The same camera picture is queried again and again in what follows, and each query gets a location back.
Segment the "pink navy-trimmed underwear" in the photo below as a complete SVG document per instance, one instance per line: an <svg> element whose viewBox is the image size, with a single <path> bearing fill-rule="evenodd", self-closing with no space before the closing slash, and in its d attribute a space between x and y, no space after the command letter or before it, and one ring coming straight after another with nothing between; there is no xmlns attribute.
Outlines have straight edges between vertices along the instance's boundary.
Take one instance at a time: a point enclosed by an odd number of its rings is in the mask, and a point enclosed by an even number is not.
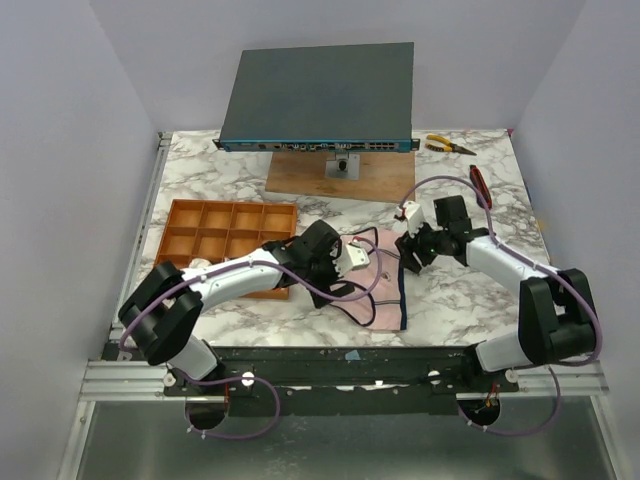
<svg viewBox="0 0 640 480"><path fill-rule="evenodd" d="M407 307L404 270L395 241L399 232L369 227L354 234L342 235L347 242L353 237L372 241L381 254L381 277L376 287L355 302L332 302L356 325L375 331L402 332L407 328Z"/></svg>

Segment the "white pink-trimmed underwear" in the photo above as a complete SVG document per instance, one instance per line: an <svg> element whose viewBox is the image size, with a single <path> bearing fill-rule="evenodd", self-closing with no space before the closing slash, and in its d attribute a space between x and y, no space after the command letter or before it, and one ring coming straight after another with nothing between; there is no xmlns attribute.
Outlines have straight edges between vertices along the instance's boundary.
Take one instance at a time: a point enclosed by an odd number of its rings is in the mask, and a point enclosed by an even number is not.
<svg viewBox="0 0 640 480"><path fill-rule="evenodd" d="M209 260L203 259L203 258L194 258L193 260L190 261L188 267L191 269L195 269L195 268L208 268L212 265L212 263Z"/></svg>

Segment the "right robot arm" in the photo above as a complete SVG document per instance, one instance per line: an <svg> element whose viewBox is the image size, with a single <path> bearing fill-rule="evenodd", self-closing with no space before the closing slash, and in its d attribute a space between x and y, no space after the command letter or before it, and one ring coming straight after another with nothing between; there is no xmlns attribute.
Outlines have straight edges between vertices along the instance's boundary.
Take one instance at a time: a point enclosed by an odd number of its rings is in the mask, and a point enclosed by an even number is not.
<svg viewBox="0 0 640 480"><path fill-rule="evenodd" d="M480 392L496 380L496 371L561 364L594 354L600 344L589 281L579 269L558 270L509 248L487 228L474 228L462 196L434 201L437 227L422 207L406 201L395 218L406 224L396 240L401 265L421 273L439 256L475 269L517 297L518 320L510 333L476 344L472 360L460 367L460 379Z"/></svg>

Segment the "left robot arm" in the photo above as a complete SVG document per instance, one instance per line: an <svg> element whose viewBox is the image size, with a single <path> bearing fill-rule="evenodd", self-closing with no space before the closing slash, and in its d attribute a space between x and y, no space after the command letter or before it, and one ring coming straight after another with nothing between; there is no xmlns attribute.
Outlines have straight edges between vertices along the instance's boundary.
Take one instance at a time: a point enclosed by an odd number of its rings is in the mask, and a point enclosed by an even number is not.
<svg viewBox="0 0 640 480"><path fill-rule="evenodd" d="M222 366L213 348L193 333L201 314L255 292L296 284L316 306L359 300L369 288L355 290L343 279L367 268L377 255L373 241L361 236L346 240L318 220L300 235L268 241L223 263L179 269L166 261L121 306L119 347L137 348L149 365L168 364L197 393L212 394L221 385Z"/></svg>

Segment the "brown compartment tray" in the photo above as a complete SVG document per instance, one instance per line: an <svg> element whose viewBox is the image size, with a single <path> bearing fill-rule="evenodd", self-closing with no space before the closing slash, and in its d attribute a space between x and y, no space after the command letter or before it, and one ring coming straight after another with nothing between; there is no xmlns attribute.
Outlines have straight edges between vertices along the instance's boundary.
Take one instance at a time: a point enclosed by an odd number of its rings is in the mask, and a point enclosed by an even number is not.
<svg viewBox="0 0 640 480"><path fill-rule="evenodd" d="M155 262L185 269L197 259L236 259L266 242L293 237L296 224L294 204L175 199Z"/></svg>

